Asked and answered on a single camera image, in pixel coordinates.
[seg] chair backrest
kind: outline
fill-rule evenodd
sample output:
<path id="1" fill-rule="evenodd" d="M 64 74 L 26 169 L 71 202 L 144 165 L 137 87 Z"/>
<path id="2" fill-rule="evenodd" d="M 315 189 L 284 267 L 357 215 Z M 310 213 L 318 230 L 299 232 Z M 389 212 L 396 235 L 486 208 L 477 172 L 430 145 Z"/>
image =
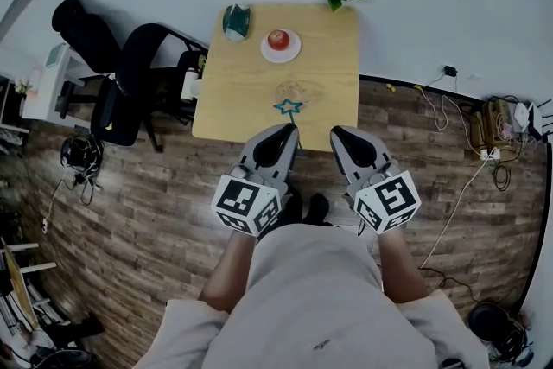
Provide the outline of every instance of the chair backrest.
<path id="1" fill-rule="evenodd" d="M 52 16 L 52 28 L 98 74 L 114 73 L 121 48 L 100 16 L 87 14 L 79 0 L 65 0 Z"/>
<path id="2" fill-rule="evenodd" d="M 143 120 L 143 106 L 119 89 L 115 80 L 104 77 L 92 111 L 90 132 L 105 142 L 131 146 Z"/>
<path id="3" fill-rule="evenodd" d="M 169 34 L 170 30 L 158 23 L 146 23 L 130 33 L 116 71 L 123 94 L 148 101 L 156 83 L 150 74 L 150 65 Z"/>

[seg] wood-patterned floor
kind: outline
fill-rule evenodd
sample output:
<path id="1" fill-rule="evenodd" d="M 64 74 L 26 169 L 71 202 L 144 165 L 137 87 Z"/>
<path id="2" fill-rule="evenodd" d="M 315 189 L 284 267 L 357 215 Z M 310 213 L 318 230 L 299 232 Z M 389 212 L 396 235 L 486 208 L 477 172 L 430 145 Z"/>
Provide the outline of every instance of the wood-patterned floor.
<path id="1" fill-rule="evenodd" d="M 438 103 L 439 96 L 429 93 Z M 458 111 L 446 104 L 448 128 L 438 131 L 432 110 L 412 88 L 388 92 L 362 81 L 359 127 L 381 137 L 415 181 L 423 205 L 405 229 L 421 263 L 440 234 L 461 188 L 481 165 L 467 146 Z M 239 144 L 193 138 L 188 127 L 166 117 L 154 126 L 165 146 L 151 149 L 145 133 L 130 148 L 106 145 L 99 184 L 102 192 L 83 206 L 78 190 L 60 188 L 53 223 L 41 233 L 41 219 L 66 172 L 59 164 L 62 141 L 74 131 L 35 123 L 24 162 L 0 160 L 17 192 L 4 192 L 24 213 L 26 236 L 41 243 L 46 260 L 59 267 L 43 272 L 49 296 L 70 318 L 94 311 L 105 333 L 89 341 L 105 367 L 131 367 L 147 350 L 165 302 L 195 297 L 216 265 L 230 231 L 210 213 L 219 175 L 237 160 Z M 450 228 L 427 266 L 469 283 L 476 298 L 514 302 L 524 286 L 542 219 L 546 179 L 544 146 L 529 145 L 510 163 L 511 186 L 493 185 L 486 166 L 467 189 Z M 71 182 L 68 175 L 66 182 Z M 341 195 L 346 181 L 330 154 L 298 156 L 291 182 L 304 199 L 325 194 L 328 221 L 356 229 L 358 219 Z M 378 259 L 377 242 L 367 233 Z M 439 276 L 425 271 L 428 286 Z M 464 315 L 474 304 L 466 288 L 448 282 L 446 292 Z"/>

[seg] leaf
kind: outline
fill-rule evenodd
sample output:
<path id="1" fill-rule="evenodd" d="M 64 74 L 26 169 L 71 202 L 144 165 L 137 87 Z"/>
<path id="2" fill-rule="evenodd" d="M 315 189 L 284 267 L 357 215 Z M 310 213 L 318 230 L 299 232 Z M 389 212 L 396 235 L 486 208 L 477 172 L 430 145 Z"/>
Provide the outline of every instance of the leaf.
<path id="1" fill-rule="evenodd" d="M 340 6 L 342 6 L 341 0 L 328 0 L 328 4 L 333 12 L 335 12 Z"/>

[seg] small black device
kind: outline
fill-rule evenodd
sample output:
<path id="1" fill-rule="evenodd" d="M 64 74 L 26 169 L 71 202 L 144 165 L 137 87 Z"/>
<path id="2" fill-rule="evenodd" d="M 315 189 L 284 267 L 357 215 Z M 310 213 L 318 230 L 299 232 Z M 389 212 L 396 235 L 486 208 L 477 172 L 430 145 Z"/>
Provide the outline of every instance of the small black device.
<path id="1" fill-rule="evenodd" d="M 450 67 L 448 65 L 443 67 L 443 73 L 448 75 L 449 77 L 457 77 L 457 70 L 454 67 Z"/>

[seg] tabletop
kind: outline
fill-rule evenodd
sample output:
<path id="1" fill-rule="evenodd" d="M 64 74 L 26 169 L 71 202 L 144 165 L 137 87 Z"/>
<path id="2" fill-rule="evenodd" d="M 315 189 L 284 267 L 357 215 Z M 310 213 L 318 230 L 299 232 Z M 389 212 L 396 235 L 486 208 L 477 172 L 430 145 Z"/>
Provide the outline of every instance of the tabletop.
<path id="1" fill-rule="evenodd" d="M 329 131 L 337 124 L 357 126 L 359 31 L 357 12 L 334 13 L 323 4 L 251 6 L 246 40 L 226 39 L 219 15 L 207 56 L 193 135 L 246 142 L 262 130 L 289 122 L 273 105 L 303 102 L 294 114 L 306 150 L 330 151 Z M 273 29 L 291 29 L 302 41 L 297 57 L 271 63 L 260 51 Z"/>

